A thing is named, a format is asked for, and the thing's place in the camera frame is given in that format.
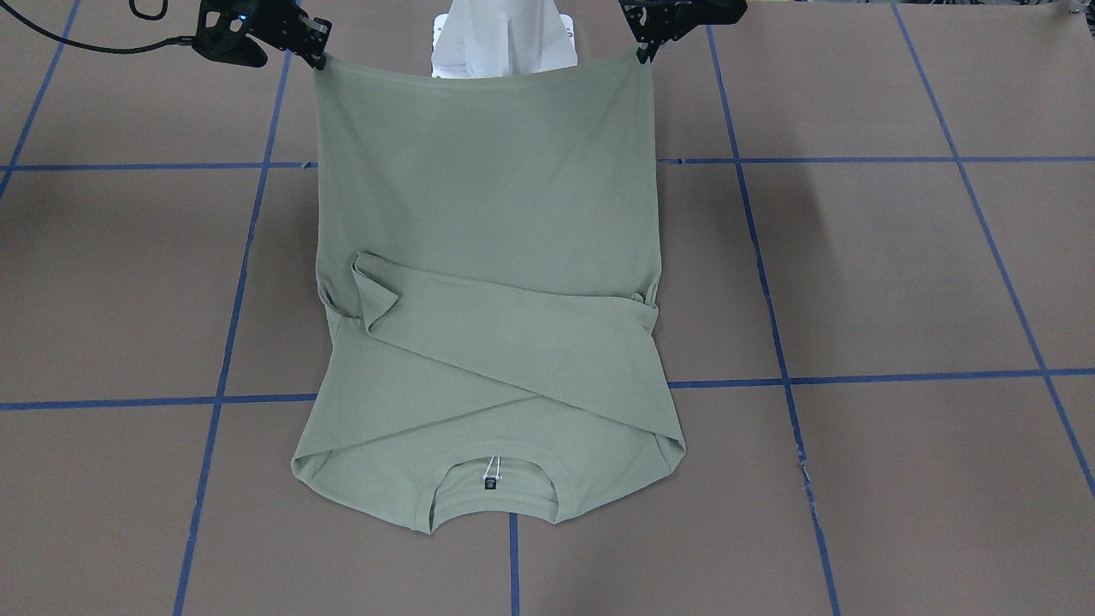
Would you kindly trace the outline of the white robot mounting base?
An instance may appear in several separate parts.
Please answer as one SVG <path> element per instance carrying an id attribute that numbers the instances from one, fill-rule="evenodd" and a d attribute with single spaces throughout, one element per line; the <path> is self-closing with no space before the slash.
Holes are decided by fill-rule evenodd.
<path id="1" fill-rule="evenodd" d="M 555 1 L 453 1 L 434 19 L 434 78 L 535 74 L 577 63 L 572 19 Z"/>

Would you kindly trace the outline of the olive green long-sleeve shirt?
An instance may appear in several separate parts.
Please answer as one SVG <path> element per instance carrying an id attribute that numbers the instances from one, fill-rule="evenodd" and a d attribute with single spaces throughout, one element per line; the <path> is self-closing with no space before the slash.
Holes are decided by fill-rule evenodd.
<path id="1" fill-rule="evenodd" d="M 293 476 L 424 534 L 557 524 L 670 476 L 652 67 L 627 48 L 446 80 L 330 57 L 314 91 L 332 351 Z"/>

